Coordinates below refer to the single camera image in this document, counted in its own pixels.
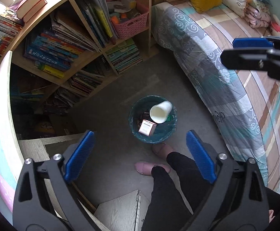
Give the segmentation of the pink blue marathon towel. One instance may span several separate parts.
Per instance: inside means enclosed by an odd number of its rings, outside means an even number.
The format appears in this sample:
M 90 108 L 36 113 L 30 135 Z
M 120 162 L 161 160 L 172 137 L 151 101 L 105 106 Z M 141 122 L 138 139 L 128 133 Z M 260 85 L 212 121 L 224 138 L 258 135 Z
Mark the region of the pink blue marathon towel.
M 11 60 L 12 51 L 8 51 L 0 63 L 0 199 L 10 212 L 24 163 L 11 114 Z

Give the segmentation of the pink plastic basket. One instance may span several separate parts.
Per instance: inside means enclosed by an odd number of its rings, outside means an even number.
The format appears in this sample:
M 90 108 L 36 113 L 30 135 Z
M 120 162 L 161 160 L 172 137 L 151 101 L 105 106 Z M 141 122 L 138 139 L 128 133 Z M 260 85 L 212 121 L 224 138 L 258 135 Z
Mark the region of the pink plastic basket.
M 120 39 L 147 29 L 149 9 L 136 0 L 106 0 L 111 23 Z

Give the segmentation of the pink slipper right foot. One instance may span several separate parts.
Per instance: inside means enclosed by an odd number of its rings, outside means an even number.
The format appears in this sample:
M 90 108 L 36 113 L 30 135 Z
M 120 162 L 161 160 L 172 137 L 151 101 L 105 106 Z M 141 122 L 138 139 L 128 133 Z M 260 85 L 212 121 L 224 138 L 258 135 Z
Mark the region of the pink slipper right foot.
M 174 149 L 166 143 L 158 143 L 152 145 L 152 151 L 159 158 L 166 160 L 167 156 L 174 152 Z

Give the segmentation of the black trouser leg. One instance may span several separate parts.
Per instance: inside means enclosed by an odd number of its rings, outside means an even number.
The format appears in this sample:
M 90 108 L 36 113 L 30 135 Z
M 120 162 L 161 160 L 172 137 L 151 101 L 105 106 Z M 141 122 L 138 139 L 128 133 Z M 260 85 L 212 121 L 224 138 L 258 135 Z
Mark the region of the black trouser leg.
M 181 230 L 192 217 L 182 195 L 192 210 L 196 211 L 212 188 L 212 184 L 202 177 L 194 160 L 178 152 L 171 152 L 166 161 L 176 171 L 182 193 L 177 190 L 164 168 L 154 167 L 152 169 L 154 188 L 142 230 Z

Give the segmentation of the small white red box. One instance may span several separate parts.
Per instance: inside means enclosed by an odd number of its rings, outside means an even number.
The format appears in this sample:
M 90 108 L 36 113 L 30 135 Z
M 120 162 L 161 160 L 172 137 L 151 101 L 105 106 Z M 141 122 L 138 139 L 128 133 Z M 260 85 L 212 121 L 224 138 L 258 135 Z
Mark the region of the small white red box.
M 144 119 L 141 122 L 138 132 L 140 132 L 141 134 L 146 135 L 146 136 L 151 136 L 154 134 L 156 126 L 157 126 L 156 123 Z

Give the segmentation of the white paper cup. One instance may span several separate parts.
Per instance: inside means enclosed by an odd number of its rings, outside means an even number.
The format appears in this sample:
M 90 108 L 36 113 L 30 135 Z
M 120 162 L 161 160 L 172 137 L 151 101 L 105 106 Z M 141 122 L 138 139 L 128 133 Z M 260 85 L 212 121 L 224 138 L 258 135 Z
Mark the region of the white paper cup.
M 169 101 L 163 101 L 157 105 L 154 105 L 150 109 L 150 118 L 157 124 L 166 122 L 168 115 L 170 114 L 173 106 Z

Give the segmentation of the pink slipper left foot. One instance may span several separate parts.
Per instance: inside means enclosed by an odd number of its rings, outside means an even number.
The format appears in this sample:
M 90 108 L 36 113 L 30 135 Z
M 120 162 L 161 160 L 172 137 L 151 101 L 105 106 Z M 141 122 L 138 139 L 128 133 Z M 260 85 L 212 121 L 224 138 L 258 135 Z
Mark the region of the pink slipper left foot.
M 154 167 L 161 167 L 163 168 L 167 173 L 170 173 L 171 169 L 167 165 L 163 164 L 156 164 L 156 163 L 148 163 L 148 162 L 137 162 L 135 163 L 135 169 L 136 171 L 145 176 L 151 176 L 152 169 Z

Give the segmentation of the stacked books on shelf top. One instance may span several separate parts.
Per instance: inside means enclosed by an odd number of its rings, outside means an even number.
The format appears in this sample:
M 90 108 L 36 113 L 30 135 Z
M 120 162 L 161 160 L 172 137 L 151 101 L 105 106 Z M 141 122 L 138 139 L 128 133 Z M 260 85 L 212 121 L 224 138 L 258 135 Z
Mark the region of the stacked books on shelf top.
M 16 16 L 27 23 L 36 15 L 45 5 L 47 0 L 22 0 L 10 7 L 16 13 Z

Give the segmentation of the pink slipper foot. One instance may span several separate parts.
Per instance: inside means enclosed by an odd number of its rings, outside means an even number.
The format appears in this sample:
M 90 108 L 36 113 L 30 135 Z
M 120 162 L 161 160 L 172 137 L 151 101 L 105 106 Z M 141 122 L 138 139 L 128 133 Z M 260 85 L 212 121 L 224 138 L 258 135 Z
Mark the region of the pink slipper foot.
M 167 156 L 174 152 L 174 149 L 166 143 L 158 143 L 152 145 L 152 151 L 159 158 L 166 160 Z
M 156 164 L 156 163 L 148 163 L 148 162 L 137 162 L 135 163 L 135 169 L 136 171 L 145 176 L 151 176 L 152 169 L 154 167 L 161 167 L 163 168 L 167 173 L 170 173 L 171 169 L 167 165 L 163 164 Z

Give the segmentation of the wooden bookshelf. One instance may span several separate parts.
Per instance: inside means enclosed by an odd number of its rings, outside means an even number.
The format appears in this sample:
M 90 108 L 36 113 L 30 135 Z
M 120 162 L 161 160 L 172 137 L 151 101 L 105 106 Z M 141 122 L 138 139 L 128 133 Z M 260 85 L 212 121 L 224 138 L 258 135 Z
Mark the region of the wooden bookshelf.
M 0 63 L 12 51 L 10 103 L 65 114 L 95 95 L 150 51 L 152 0 L 147 29 L 120 39 L 106 0 L 47 0 L 27 23 L 0 3 Z

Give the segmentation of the patterned bed quilt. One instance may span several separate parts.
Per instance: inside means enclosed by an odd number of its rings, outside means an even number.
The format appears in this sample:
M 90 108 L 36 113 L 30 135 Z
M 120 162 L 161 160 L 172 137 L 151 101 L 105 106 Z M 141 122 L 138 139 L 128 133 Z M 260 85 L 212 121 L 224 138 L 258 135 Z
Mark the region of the patterned bed quilt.
M 223 50 L 236 38 L 268 34 L 253 29 L 225 5 L 199 14 L 189 0 L 152 7 L 152 34 L 175 59 L 214 118 L 236 159 L 253 157 L 264 183 L 280 185 L 280 81 L 261 71 L 228 70 Z

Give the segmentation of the teal trash bin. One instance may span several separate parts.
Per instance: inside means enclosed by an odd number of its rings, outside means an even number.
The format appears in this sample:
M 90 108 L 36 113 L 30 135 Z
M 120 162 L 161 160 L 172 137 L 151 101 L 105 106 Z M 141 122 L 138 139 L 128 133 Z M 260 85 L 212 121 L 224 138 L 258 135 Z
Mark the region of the teal trash bin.
M 132 106 L 128 122 L 138 140 L 157 144 L 167 140 L 177 128 L 177 109 L 158 95 L 147 95 Z

